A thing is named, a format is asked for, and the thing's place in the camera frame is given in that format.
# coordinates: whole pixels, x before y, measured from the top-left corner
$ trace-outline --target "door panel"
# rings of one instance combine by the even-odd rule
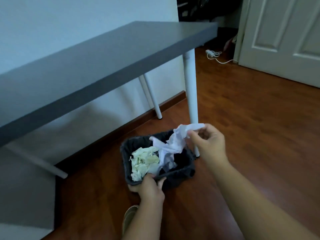
[[[320,87],[320,0],[251,0],[239,64]]]

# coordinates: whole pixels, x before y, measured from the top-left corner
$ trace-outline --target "white cable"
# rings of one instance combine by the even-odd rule
[[[209,54],[207,54],[207,58],[208,58],[209,60],[216,60],[216,61],[218,61],[216,57],[219,57],[219,56],[222,54],[222,52],[215,52],[214,50],[211,50],[211,52],[213,52],[213,57],[214,57],[214,58],[209,58]],[[219,62],[220,64],[226,64],[226,63],[228,63],[228,62],[230,62],[230,61],[233,61],[233,59],[232,59],[232,60],[229,60],[229,61],[227,61],[227,62],[220,62],[220,61],[218,61],[218,62]]]

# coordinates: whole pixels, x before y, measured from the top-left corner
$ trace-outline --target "shoe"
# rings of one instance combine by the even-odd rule
[[[122,236],[125,234],[126,230],[128,229],[128,226],[130,225],[132,219],[134,218],[134,215],[136,214],[138,207],[139,207],[138,205],[133,205],[124,214],[123,222],[122,222]]]

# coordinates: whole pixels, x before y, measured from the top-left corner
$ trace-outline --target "white table leg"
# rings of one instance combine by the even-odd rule
[[[9,144],[4,146],[6,149],[10,150],[14,154],[22,157],[23,159],[26,159],[33,163],[34,165],[37,165],[41,167],[42,169],[45,169],[46,171],[49,171],[50,173],[57,175],[63,179],[68,177],[68,174],[62,171],[61,169],[58,169],[54,165],[51,165],[50,163],[46,162],[45,160],[38,158],[36,156],[33,156],[26,152],[25,150],[21,149],[19,146],[17,146],[14,142],[10,142]]]
[[[183,54],[184,64],[184,80],[186,83],[186,97],[188,100],[190,122],[198,123],[198,101],[197,101],[197,80],[196,80],[196,60],[195,50],[192,49]],[[194,153],[200,156],[197,147],[194,148]]]
[[[162,119],[162,114],[161,114],[161,111],[160,111],[160,108],[159,108],[159,104],[157,102],[154,90],[153,90],[153,88],[151,86],[150,77],[149,77],[149,75],[147,73],[145,73],[143,76],[144,76],[144,79],[146,81],[146,86],[148,87],[148,90],[149,90],[149,93],[150,93],[150,96],[151,96],[151,99],[152,99],[152,102],[153,102],[153,106],[154,106],[155,112],[157,113],[157,117],[158,117],[158,119]]]

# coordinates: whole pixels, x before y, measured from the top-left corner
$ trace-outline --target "forearm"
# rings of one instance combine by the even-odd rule
[[[161,201],[141,201],[122,240],[158,240],[162,220]]]
[[[208,165],[246,239],[318,239],[265,198],[230,163]]]

